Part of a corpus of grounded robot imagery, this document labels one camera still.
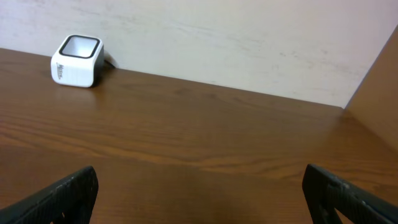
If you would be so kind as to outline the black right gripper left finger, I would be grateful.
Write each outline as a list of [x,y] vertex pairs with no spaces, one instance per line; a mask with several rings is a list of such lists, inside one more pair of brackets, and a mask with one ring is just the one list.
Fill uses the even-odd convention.
[[94,168],[84,167],[1,209],[1,223],[89,223],[98,188]]

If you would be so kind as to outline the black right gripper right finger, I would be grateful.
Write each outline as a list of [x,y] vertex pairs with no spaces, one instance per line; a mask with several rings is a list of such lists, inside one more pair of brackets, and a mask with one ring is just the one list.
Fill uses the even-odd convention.
[[397,223],[397,207],[315,164],[308,164],[302,190],[314,223]]

